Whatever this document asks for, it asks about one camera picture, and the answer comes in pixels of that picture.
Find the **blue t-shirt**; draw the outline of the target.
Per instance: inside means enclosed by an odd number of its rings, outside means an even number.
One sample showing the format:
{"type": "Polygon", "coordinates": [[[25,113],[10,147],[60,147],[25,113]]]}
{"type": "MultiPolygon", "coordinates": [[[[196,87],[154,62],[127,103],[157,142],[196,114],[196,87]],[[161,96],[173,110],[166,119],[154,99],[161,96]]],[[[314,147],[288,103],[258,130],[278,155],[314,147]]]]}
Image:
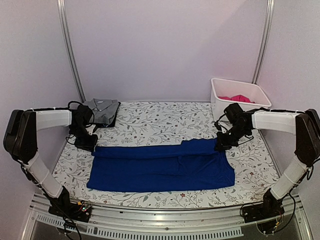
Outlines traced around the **blue t-shirt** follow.
{"type": "Polygon", "coordinates": [[[235,170],[217,139],[175,145],[97,146],[87,188],[106,192],[201,191],[232,187],[235,170]]]}

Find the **grey shirt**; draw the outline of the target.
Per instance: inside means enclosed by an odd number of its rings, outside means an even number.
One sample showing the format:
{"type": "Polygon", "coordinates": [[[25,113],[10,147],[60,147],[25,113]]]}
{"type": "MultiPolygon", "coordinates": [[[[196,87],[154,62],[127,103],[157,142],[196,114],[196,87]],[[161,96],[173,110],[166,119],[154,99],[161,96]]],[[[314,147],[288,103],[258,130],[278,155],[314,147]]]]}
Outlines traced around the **grey shirt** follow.
{"type": "Polygon", "coordinates": [[[83,104],[92,110],[93,116],[89,121],[90,124],[94,124],[98,128],[112,128],[115,126],[121,102],[116,99],[93,98],[83,104]]]}

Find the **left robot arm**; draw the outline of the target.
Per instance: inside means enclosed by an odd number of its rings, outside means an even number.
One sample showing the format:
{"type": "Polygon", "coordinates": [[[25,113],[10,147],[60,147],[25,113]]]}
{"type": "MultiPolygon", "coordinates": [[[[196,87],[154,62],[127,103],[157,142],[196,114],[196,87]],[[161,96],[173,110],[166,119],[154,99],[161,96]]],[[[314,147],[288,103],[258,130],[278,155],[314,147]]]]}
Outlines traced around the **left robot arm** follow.
{"type": "Polygon", "coordinates": [[[93,116],[92,110],[85,105],[76,109],[15,109],[4,134],[4,149],[20,164],[27,178],[45,193],[51,205],[63,217],[70,217],[74,213],[74,205],[70,201],[68,190],[53,177],[40,157],[38,132],[68,127],[69,134],[75,136],[75,146],[93,152],[98,137],[87,130],[93,116]]]}

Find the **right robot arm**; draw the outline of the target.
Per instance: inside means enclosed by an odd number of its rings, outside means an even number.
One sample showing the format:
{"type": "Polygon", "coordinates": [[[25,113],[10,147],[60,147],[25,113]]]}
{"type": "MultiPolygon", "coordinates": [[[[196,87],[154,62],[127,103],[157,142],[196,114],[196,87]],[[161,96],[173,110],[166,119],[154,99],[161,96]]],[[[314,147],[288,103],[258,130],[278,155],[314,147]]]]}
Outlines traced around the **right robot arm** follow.
{"type": "Polygon", "coordinates": [[[208,201],[213,206],[235,206],[258,202],[291,162],[296,137],[289,133],[253,131],[253,140],[226,152],[235,169],[233,187],[214,190],[208,201]]]}

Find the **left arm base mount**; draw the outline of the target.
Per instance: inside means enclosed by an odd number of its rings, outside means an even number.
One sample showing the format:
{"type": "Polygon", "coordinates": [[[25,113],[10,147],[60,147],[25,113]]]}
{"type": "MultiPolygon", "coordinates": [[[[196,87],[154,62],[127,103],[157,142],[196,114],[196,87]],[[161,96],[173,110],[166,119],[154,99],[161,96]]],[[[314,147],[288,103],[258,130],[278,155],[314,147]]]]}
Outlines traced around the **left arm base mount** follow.
{"type": "Polygon", "coordinates": [[[51,198],[48,212],[52,215],[65,217],[74,221],[88,223],[91,217],[92,206],[83,201],[78,203],[70,200],[51,198]]]}

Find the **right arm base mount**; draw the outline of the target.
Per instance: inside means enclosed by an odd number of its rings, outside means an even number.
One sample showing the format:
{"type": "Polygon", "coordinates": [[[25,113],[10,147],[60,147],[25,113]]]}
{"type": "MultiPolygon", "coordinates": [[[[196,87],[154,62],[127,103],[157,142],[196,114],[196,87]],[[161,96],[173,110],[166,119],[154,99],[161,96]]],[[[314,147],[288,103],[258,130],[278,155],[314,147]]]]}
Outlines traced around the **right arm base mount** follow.
{"type": "Polygon", "coordinates": [[[268,203],[246,203],[239,210],[245,223],[255,222],[258,231],[263,235],[273,235],[284,220],[285,210],[282,204],[270,206],[268,203]]]}

